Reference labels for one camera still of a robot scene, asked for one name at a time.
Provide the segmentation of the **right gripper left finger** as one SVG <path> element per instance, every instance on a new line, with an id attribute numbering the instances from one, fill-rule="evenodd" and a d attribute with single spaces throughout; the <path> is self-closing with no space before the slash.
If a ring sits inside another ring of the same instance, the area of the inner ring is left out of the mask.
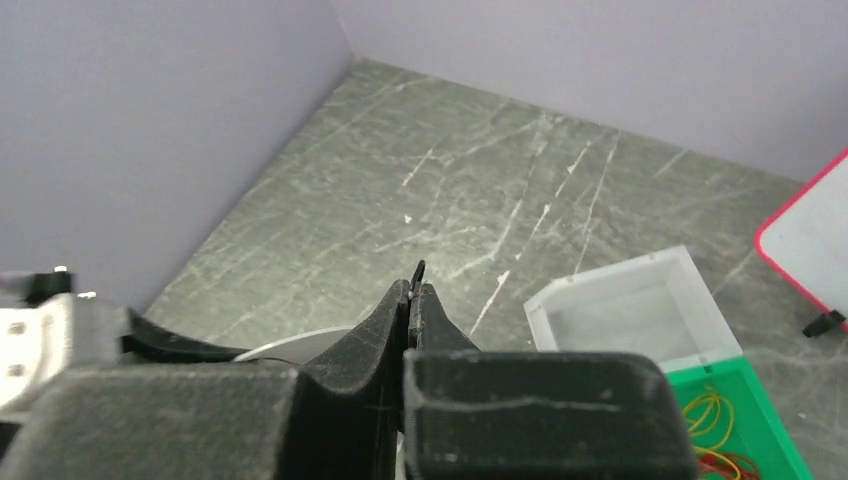
<path id="1" fill-rule="evenodd" d="M 392 479 L 403 413 L 410 284 L 297 372 L 284 431 L 287 479 Z"/>

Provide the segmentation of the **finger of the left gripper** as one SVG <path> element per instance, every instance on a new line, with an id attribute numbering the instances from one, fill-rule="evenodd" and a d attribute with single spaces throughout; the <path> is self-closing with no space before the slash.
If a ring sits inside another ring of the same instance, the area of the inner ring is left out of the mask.
<path id="1" fill-rule="evenodd" d="M 121 336 L 124 353 L 149 363 L 227 363 L 246 349 L 187 337 L 129 311 L 129 330 Z"/>

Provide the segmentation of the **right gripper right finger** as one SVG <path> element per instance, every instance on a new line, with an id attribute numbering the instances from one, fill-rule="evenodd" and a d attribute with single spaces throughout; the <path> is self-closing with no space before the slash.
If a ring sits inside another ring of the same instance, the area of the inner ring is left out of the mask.
<path id="1" fill-rule="evenodd" d="M 483 351 L 435 288 L 410 296 L 409 479 L 693 479 L 669 381 L 633 353 Z"/>

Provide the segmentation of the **grey perforated spool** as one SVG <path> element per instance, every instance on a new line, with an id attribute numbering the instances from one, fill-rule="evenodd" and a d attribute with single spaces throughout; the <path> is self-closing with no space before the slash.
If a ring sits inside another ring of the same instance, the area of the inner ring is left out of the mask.
<path id="1" fill-rule="evenodd" d="M 277 340 L 237 355 L 233 362 L 276 361 L 303 365 L 353 329 L 352 326 L 329 327 Z"/>

